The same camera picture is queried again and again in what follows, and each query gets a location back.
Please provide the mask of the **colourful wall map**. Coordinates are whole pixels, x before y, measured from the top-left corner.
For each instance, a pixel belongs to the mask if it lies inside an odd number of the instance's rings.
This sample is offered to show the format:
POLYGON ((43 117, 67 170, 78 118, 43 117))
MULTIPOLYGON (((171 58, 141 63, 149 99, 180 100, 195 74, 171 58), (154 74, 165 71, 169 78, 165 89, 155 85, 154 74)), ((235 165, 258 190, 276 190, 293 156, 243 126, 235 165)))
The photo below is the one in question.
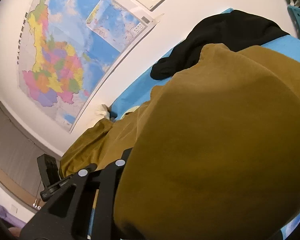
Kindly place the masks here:
POLYGON ((156 23, 130 0, 33 0, 18 44, 19 88, 71 132, 107 77, 156 23))

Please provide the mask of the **grey wooden door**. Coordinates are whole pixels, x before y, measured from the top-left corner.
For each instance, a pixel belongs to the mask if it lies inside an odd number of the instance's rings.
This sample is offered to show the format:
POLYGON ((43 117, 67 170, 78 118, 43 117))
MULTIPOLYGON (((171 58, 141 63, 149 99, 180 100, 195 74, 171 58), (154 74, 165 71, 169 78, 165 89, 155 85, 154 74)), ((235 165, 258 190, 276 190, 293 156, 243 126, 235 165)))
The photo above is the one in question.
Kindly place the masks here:
POLYGON ((8 193, 32 209, 45 203, 37 158, 42 154, 61 157, 32 136, 0 102, 0 183, 8 193))

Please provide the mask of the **black garment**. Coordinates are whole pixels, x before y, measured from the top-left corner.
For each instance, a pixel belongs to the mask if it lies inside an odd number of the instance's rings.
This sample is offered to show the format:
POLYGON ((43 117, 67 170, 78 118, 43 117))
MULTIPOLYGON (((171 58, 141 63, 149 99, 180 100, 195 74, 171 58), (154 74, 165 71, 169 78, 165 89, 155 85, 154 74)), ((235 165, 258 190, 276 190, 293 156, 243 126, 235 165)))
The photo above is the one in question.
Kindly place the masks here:
POLYGON ((203 46, 224 44, 237 52, 250 46, 261 46, 288 35, 275 22, 243 11, 213 15, 201 20, 189 35, 176 45, 168 57, 152 66, 150 76, 164 80, 198 63, 203 46))

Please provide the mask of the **cream folded garment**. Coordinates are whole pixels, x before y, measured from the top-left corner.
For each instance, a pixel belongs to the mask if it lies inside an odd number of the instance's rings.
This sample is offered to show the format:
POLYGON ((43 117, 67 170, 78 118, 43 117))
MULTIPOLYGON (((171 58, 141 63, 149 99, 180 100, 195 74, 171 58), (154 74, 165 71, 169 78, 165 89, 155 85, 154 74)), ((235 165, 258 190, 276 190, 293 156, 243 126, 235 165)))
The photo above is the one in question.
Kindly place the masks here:
POLYGON ((106 118, 114 122, 116 120, 124 119, 126 116, 136 111, 139 107, 140 106, 131 107, 130 109, 126 110, 123 114, 117 115, 116 113, 110 111, 106 105, 102 104, 97 106, 97 109, 95 110, 94 113, 99 118, 106 118))

